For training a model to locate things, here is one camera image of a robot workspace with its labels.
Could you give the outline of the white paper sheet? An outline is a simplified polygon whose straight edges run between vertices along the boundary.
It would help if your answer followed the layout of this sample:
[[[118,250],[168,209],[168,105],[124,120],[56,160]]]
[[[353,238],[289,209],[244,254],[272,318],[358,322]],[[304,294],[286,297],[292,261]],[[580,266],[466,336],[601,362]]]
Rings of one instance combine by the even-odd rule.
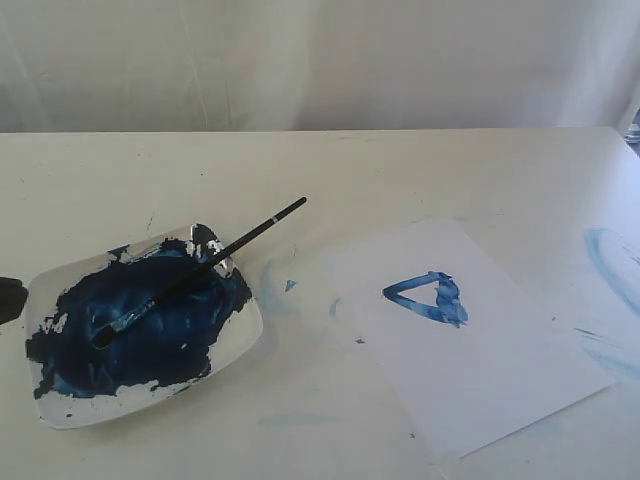
[[[439,455],[465,456],[612,382],[455,224],[353,243],[327,267]]]

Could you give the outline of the black paintbrush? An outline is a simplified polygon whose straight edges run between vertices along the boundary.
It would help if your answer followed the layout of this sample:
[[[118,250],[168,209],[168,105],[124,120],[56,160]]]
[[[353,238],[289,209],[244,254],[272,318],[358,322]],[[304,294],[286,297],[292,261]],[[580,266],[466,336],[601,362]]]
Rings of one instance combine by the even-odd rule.
[[[128,311],[126,314],[123,314],[116,320],[111,321],[105,326],[101,327],[92,337],[91,343],[94,347],[98,349],[104,349],[109,346],[113,340],[123,331],[127,330],[134,323],[136,323],[139,319],[144,317],[151,309],[155,306],[161,304],[172,295],[179,292],[181,289],[186,287],[187,285],[193,283],[201,276],[205,275],[209,270],[214,268],[218,263],[232,256],[236,251],[243,248],[258,236],[262,235],[268,229],[276,225],[278,222],[282,221],[292,212],[300,208],[307,202],[307,197],[303,196],[294,201],[292,204],[288,205],[281,211],[274,214],[272,217],[268,218],[251,231],[244,234],[242,237],[236,239],[234,242],[229,244],[227,247],[216,253],[210,260],[205,263],[199,264],[197,267],[189,271],[182,278],[175,281],[173,284],[167,286],[164,290],[159,291],[154,294],[150,299],[148,299],[145,303]]]

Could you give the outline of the white plate with blue paint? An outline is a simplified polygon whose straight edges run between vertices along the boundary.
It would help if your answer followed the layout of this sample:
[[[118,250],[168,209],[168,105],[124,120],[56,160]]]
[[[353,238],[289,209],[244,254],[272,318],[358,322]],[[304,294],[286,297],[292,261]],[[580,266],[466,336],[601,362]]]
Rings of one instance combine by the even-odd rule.
[[[193,224],[35,277],[24,310],[25,347],[40,419],[56,429],[116,419],[189,389],[246,353],[263,320],[229,259],[108,347],[91,341],[222,247],[209,227]]]

